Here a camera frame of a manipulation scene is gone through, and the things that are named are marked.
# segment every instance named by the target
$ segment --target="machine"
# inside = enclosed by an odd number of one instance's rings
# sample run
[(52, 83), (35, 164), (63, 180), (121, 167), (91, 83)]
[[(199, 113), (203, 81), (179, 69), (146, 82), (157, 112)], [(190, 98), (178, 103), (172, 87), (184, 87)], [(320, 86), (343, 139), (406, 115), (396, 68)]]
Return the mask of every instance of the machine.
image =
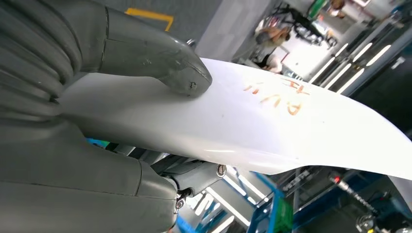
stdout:
[[(97, 3), (4, 0), (0, 31), (0, 232), (164, 232), (185, 197), (221, 179), (225, 165), (265, 174), (341, 166), (412, 179), (407, 162), (368, 162), (412, 152), (375, 111), (200, 59)], [(171, 155), (147, 164), (85, 137)]]

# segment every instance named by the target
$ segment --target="gray wall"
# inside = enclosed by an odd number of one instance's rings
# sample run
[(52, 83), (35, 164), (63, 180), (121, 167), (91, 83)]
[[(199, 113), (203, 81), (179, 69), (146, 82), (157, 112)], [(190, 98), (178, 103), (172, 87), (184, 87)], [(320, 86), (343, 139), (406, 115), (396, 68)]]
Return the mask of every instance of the gray wall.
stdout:
[(196, 53), (205, 58), (230, 61), (257, 25), (272, 0), (223, 0)]

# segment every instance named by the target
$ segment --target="factory floor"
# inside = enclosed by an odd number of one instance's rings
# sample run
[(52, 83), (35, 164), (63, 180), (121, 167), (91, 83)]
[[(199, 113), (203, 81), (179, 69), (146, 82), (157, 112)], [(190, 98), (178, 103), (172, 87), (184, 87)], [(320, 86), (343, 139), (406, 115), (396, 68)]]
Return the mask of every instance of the factory floor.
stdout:
[(180, 40), (195, 40), (200, 57), (232, 61), (251, 53), (255, 27), (281, 0), (94, 1), (138, 17)]

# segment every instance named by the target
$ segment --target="blue metal frame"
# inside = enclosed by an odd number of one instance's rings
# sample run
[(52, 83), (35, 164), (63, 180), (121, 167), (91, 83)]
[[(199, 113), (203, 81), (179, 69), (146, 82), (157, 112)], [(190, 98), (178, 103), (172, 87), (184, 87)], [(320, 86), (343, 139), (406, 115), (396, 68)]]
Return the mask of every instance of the blue metal frame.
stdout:
[(176, 226), (181, 233), (197, 233), (182, 217), (177, 216)]
[[(259, 223), (266, 218), (269, 219), (269, 225), (266, 232), (273, 233), (275, 231), (276, 213), (277, 208), (279, 206), (279, 200), (284, 197), (284, 194), (282, 193), (282, 191), (277, 189), (277, 187), (272, 182), (270, 182), (265, 175), (262, 175), (257, 172), (254, 173), (265, 185), (267, 185), (272, 190), (274, 196), (271, 199), (269, 199), (268, 202), (264, 203), (255, 210), (250, 221), (250, 226), (247, 229), (247, 233), (255, 233)], [(268, 209), (269, 206), (271, 207), (270, 211), (265, 213), (264, 210)]]
[(196, 227), (196, 233), (206, 233), (208, 230), (213, 229), (216, 227), (217, 224), (221, 222), (221, 220), (226, 216), (226, 211), (220, 210), (217, 215), (209, 222), (207, 222), (205, 225), (199, 224)]

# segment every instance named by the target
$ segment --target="person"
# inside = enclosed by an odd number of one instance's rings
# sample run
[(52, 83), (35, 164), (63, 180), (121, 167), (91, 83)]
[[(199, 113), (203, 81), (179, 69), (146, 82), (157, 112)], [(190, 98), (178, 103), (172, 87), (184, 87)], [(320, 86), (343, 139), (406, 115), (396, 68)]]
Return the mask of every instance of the person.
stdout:
[(273, 53), (267, 54), (263, 58), (263, 60), (259, 63), (256, 63), (256, 65), (262, 68), (263, 70), (267, 70), (276, 74), (282, 74), (282, 62)]
[(344, 18), (345, 13), (342, 12), (343, 7), (345, 6), (344, 0), (331, 0), (329, 1), (325, 8), (326, 12), (332, 17)]
[(260, 45), (279, 47), (283, 42), (290, 39), (290, 30), (290, 27), (284, 27), (283, 29), (277, 27), (263, 28), (259, 31), (256, 41)]

